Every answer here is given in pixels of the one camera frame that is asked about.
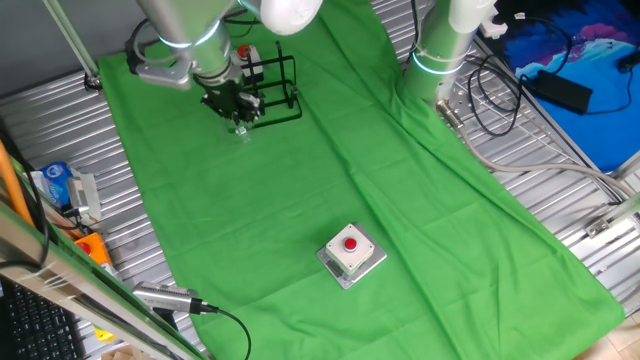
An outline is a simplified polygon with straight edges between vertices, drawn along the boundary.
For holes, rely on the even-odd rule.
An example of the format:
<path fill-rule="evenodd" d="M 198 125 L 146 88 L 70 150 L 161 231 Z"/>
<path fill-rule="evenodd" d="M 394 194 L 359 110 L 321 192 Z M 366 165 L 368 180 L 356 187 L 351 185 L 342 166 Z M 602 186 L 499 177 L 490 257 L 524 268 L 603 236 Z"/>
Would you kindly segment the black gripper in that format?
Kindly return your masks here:
<path fill-rule="evenodd" d="M 205 90 L 201 103 L 231 123 L 231 127 L 247 126 L 250 123 L 250 111 L 261 114 L 263 102 L 259 96 L 242 92 L 242 80 L 228 80 L 212 86 L 200 83 Z"/>

